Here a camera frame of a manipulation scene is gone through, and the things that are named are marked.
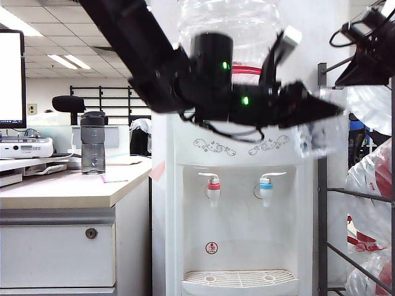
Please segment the wall outlet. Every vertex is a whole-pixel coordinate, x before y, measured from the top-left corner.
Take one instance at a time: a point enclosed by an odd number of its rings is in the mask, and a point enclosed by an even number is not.
[[[37,104],[27,104],[27,115],[37,114]]]

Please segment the drawer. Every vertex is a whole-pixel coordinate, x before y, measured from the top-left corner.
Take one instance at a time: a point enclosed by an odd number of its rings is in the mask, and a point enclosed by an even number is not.
[[[114,224],[3,224],[0,287],[112,287],[114,229]]]

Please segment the computer monitor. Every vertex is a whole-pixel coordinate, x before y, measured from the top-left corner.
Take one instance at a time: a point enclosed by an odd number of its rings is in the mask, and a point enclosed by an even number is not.
[[[0,30],[0,128],[26,128],[23,33]]]

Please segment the drawer lock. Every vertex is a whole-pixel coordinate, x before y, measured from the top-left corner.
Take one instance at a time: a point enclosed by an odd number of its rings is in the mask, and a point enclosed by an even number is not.
[[[89,228],[85,231],[85,235],[88,239],[95,239],[98,236],[98,231],[94,228]]]

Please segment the metal rack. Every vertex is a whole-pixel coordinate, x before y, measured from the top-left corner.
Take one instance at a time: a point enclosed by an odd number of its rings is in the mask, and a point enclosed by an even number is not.
[[[90,109],[98,109],[100,111],[103,111],[103,109],[122,109],[122,108],[127,108],[128,110],[128,115],[109,115],[109,118],[127,118],[128,119],[128,125],[131,123],[131,113],[133,109],[148,109],[148,106],[146,105],[133,105],[131,104],[131,101],[133,100],[141,100],[140,97],[138,96],[133,96],[132,90],[133,88],[131,86],[127,87],[104,87],[104,86],[96,86],[96,87],[75,87],[70,85],[70,95],[75,94],[75,90],[87,90],[87,89],[95,89],[98,91],[97,96],[93,97],[86,97],[82,96],[84,99],[96,99],[98,100],[98,104],[96,105],[87,105],[87,108]],[[103,96],[105,90],[110,90],[110,89],[118,89],[118,90],[125,90],[127,91],[126,96],[122,97],[113,97],[113,96]],[[103,100],[125,100],[125,105],[103,105]]]
[[[320,87],[326,87],[326,74],[329,71],[332,71],[345,63],[349,62],[351,58],[348,58],[336,65],[327,68],[326,63],[321,63],[318,65],[318,85]],[[392,77],[391,83],[391,108],[392,108],[392,137],[394,135],[395,129],[395,76]],[[392,151],[395,151],[395,142],[392,142]],[[328,249],[334,251],[341,258],[346,260],[352,266],[357,268],[360,272],[365,274],[368,278],[373,280],[376,284],[381,286],[385,291],[387,291],[390,295],[395,296],[395,157],[392,154],[392,190],[393,196],[391,198],[383,197],[383,196],[375,196],[370,194],[362,194],[354,191],[347,191],[343,188],[328,188],[328,180],[327,180],[327,162],[326,158],[320,159],[318,161],[318,288],[319,288],[319,296],[327,296],[328,292],[335,292],[340,296],[344,296],[342,291],[345,291],[343,287],[328,287]],[[333,246],[330,242],[328,242],[328,192],[340,192],[348,196],[349,198],[353,198],[353,195],[359,196],[367,199],[379,200],[380,202],[388,202],[391,204],[391,262],[392,262],[392,288],[388,287],[384,282],[379,280],[377,277],[369,273],[366,269],[361,267],[354,260],[350,259],[347,254],[338,250],[335,246]]]

